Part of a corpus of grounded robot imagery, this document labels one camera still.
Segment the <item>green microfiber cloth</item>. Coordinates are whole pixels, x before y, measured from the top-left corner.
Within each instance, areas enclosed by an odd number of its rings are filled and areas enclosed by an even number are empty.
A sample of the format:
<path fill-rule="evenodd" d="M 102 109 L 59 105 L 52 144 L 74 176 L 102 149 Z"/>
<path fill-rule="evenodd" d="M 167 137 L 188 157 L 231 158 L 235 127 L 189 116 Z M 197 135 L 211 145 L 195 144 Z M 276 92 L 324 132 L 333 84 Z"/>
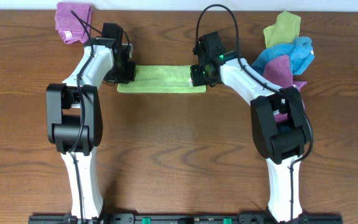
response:
<path fill-rule="evenodd" d="M 204 93 L 206 86 L 193 86 L 190 65 L 137 65 L 135 79 L 118 84 L 119 93 Z"/>

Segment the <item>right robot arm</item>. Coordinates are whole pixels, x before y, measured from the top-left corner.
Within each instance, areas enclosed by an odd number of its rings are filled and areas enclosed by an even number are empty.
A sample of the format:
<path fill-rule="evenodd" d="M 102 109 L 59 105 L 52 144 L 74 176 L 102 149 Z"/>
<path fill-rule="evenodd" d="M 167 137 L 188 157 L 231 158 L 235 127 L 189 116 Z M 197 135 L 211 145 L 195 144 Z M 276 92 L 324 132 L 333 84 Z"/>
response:
<path fill-rule="evenodd" d="M 193 86 L 224 84 L 250 105 L 252 138 L 268 166 L 268 212 L 277 223 L 298 221 L 303 213 L 300 162 L 305 146 L 312 143 L 299 90 L 268 81 L 243 58 L 227 60 L 219 56 L 209 64 L 191 66 L 190 75 Z"/>

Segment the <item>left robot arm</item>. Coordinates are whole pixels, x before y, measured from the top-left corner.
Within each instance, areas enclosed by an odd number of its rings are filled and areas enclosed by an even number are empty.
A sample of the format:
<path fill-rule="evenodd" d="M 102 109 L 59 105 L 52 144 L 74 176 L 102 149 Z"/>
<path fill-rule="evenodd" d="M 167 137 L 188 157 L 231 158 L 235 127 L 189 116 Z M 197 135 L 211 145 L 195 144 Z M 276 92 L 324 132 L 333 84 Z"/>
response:
<path fill-rule="evenodd" d="M 74 71 L 46 89 L 47 136 L 60 153 L 70 181 L 72 208 L 68 223 L 99 223 L 103 198 L 98 186 L 96 153 L 103 136 L 98 90 L 111 78 L 128 83 L 135 76 L 132 44 L 96 37 L 83 47 Z"/>

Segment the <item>folded purple cloth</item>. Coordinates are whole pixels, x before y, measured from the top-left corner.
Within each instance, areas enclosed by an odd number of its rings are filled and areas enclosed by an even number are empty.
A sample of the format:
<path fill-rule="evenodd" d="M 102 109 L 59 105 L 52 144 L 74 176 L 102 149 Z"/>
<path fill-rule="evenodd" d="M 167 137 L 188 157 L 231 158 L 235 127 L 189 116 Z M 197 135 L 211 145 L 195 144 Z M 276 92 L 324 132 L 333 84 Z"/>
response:
<path fill-rule="evenodd" d="M 85 43 L 88 36 L 79 20 L 70 12 L 71 10 L 86 23 L 91 23 L 91 4 L 58 2 L 55 13 L 55 29 L 65 44 L 72 44 L 76 41 Z"/>

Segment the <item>purple cloth in pile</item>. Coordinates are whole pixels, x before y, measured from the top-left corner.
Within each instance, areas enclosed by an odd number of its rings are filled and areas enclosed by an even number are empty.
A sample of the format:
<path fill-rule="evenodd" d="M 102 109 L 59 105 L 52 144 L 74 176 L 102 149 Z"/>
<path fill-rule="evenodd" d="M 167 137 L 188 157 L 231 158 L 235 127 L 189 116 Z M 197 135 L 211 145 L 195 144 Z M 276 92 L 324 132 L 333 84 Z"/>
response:
<path fill-rule="evenodd" d="M 281 86 L 282 88 L 295 87 L 300 91 L 307 82 L 294 81 L 288 55 L 279 56 L 269 61 L 264 69 L 263 76 L 268 81 Z"/>

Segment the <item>green cloth in pile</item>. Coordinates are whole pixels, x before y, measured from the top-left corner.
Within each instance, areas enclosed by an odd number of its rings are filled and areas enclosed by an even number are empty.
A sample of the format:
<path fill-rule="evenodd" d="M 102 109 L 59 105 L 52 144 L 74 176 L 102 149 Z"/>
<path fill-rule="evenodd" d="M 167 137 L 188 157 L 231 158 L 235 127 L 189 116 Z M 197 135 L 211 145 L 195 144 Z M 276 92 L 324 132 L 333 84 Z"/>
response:
<path fill-rule="evenodd" d="M 277 16 L 275 24 L 264 29 L 266 48 L 293 42 L 300 34 L 300 24 L 300 16 L 288 11 L 281 12 Z"/>

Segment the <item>blue cloth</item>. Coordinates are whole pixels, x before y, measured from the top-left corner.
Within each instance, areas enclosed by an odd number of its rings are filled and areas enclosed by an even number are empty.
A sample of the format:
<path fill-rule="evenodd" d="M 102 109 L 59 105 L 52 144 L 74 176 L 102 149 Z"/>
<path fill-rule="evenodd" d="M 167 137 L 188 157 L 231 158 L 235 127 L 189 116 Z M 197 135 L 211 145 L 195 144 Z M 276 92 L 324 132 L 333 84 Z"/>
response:
<path fill-rule="evenodd" d="M 269 61 L 283 55 L 289 57 L 292 74 L 301 75 L 314 60 L 311 38 L 297 37 L 292 43 L 277 44 L 267 48 L 257 57 L 251 67 L 259 74 L 263 74 Z"/>

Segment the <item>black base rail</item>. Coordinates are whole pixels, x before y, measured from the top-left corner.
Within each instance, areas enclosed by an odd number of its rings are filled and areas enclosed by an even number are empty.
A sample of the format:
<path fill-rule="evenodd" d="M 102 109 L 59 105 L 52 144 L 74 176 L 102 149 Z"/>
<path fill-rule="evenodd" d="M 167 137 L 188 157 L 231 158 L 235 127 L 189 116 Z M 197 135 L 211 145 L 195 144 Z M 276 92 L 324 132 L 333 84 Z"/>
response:
<path fill-rule="evenodd" d="M 81 220 L 73 215 L 31 215 L 29 224 L 274 224 L 277 221 L 267 213 L 240 213 L 238 215 L 134 215 L 107 214 L 99 218 Z"/>

